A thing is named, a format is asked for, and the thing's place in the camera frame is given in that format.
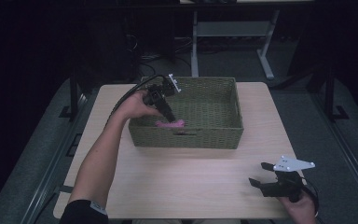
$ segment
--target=black device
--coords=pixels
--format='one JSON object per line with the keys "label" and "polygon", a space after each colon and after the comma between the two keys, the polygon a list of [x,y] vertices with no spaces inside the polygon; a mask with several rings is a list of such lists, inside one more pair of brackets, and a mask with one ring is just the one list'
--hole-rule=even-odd
{"label": "black device", "polygon": [[145,85],[147,82],[157,78],[162,77],[162,83],[161,85],[153,84],[149,87],[147,87],[147,95],[144,97],[143,101],[146,105],[154,105],[158,112],[160,112],[169,122],[175,121],[175,116],[173,115],[173,112],[171,110],[171,107],[168,105],[168,103],[165,101],[166,96],[172,96],[175,94],[175,90],[178,92],[180,89],[176,86],[176,80],[173,79],[173,75],[170,74],[170,79],[167,79],[163,75],[155,75],[152,77],[148,77],[145,80],[142,80],[139,84],[134,86],[132,89],[127,91],[126,94],[124,94],[120,100],[117,102],[115,107],[112,110],[112,113],[110,116],[112,116],[113,113],[118,109],[118,107],[133,93],[140,90],[143,85]]}
{"label": "black device", "polygon": [[175,87],[168,79],[164,79],[162,85],[153,84],[147,88],[147,95],[144,97],[144,103],[146,105],[154,105],[162,116],[169,122],[173,122],[175,121],[175,116],[172,113],[171,107],[165,101],[165,97],[174,94]]}
{"label": "black device", "polygon": [[262,184],[260,181],[249,178],[251,185],[258,188],[263,193],[264,197],[288,197],[291,203],[296,203],[300,200],[301,191],[306,192],[312,198],[315,205],[315,215],[319,209],[319,199],[310,189],[303,183],[303,177],[296,171],[285,172],[274,170],[274,165],[261,162],[261,167],[265,170],[275,172],[278,181],[275,183]]}

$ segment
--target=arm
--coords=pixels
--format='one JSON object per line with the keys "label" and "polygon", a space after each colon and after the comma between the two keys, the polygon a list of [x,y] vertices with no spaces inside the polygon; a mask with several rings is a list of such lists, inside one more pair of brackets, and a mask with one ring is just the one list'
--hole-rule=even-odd
{"label": "arm", "polygon": [[300,200],[296,203],[291,203],[289,198],[277,198],[286,208],[287,213],[296,224],[315,224],[315,206],[312,198],[304,191],[300,195]]}
{"label": "arm", "polygon": [[69,202],[85,199],[106,207],[107,197],[115,176],[121,133],[128,119],[144,115],[160,116],[157,109],[143,103],[147,91],[131,95],[108,120],[77,173]]}

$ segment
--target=pink object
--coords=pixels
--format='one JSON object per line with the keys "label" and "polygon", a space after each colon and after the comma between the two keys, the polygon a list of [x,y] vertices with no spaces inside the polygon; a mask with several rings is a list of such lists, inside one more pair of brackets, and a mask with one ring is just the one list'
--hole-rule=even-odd
{"label": "pink object", "polygon": [[172,123],[164,123],[161,120],[156,121],[156,126],[159,128],[183,128],[185,127],[185,121],[182,119]]}

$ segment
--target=black cable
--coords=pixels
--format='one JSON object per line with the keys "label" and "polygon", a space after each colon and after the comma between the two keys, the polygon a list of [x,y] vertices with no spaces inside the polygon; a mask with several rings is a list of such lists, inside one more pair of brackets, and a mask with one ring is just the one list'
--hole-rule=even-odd
{"label": "black cable", "polygon": [[[203,42],[207,42],[208,45],[206,45],[206,49],[209,48],[209,49],[212,49],[210,51],[203,51],[202,47],[203,47]],[[197,47],[198,51],[200,54],[216,54],[216,53],[219,53],[219,52],[223,52],[223,51],[226,51],[228,49],[228,43],[224,43],[224,44],[221,44],[219,42],[222,42],[220,40],[215,40],[215,39],[205,39],[204,41],[200,41],[199,42],[199,45]],[[220,49],[215,49],[213,50],[213,45],[217,46],[217,47],[220,47]]]}
{"label": "black cable", "polygon": [[175,56],[175,58],[176,58],[176,59],[179,59],[179,60],[182,61],[182,62],[184,62],[185,64],[187,64],[187,65],[191,68],[191,64],[188,63],[185,59],[179,58],[179,57],[177,57],[177,56]]}
{"label": "black cable", "polygon": [[187,53],[190,52],[191,48],[192,48],[192,38],[191,37],[185,37],[182,39],[179,39],[178,41],[180,42],[185,42],[184,44],[180,44],[178,45],[178,43],[175,43],[176,47],[175,47],[175,54],[179,54],[179,53]]}
{"label": "black cable", "polygon": [[143,66],[146,66],[146,67],[149,67],[152,71],[153,71],[153,75],[152,76],[154,76],[155,74],[156,74],[156,69],[153,67],[153,66],[151,66],[151,65],[149,65],[149,64],[146,64],[146,63],[139,63],[140,65],[143,65]]}
{"label": "black cable", "polygon": [[161,55],[155,56],[155,57],[153,57],[151,59],[142,59],[142,63],[151,63],[153,61],[160,60],[160,59],[162,59]]}
{"label": "black cable", "polygon": [[109,115],[109,118],[107,119],[107,121],[110,119],[110,117],[116,112],[116,110],[118,109],[118,107],[125,101],[127,100],[127,98],[129,98],[131,95],[133,95],[136,91],[138,91],[139,88],[141,88],[144,84],[146,84],[147,82],[155,79],[156,77],[162,77],[165,81],[168,82],[168,79],[163,76],[163,75],[154,75],[152,77],[149,77],[143,81],[141,81],[139,84],[135,85],[134,87],[132,87],[129,91],[127,91],[121,98],[120,100],[118,100],[117,104],[115,105],[115,107],[113,107],[112,112]]}
{"label": "black cable", "polygon": [[321,219],[319,216],[317,216],[316,219],[317,219],[321,224],[324,224],[324,222],[322,221],[322,219]]}
{"label": "black cable", "polygon": [[316,187],[312,184],[312,182],[310,182],[308,179],[306,179],[305,177],[301,176],[300,178],[305,179],[308,183],[310,183],[310,185],[312,186],[313,190],[315,191],[315,193],[313,193],[309,188],[307,188],[306,186],[302,185],[298,185],[295,181],[290,180],[290,179],[286,179],[286,178],[282,178],[284,181],[289,182],[299,188],[301,188],[303,191],[305,191],[310,198],[313,201],[313,205],[315,207],[315,216],[318,216],[319,213],[319,192],[316,189]]}
{"label": "black cable", "polygon": [[145,73],[141,69],[138,70],[138,75],[139,75],[141,80],[142,80],[143,77],[145,77]]}

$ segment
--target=hand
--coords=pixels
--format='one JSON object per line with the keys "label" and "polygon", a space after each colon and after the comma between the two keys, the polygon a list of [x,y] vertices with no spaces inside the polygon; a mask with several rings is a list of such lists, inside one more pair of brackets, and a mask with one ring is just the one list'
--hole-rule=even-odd
{"label": "hand", "polygon": [[145,115],[162,116],[156,108],[144,104],[143,98],[146,95],[147,91],[136,91],[121,104],[114,115],[123,119],[140,118]]}
{"label": "hand", "polygon": [[300,200],[291,203],[287,197],[277,198],[286,208],[289,216],[296,224],[315,224],[315,206],[312,198],[304,191],[300,194]]}

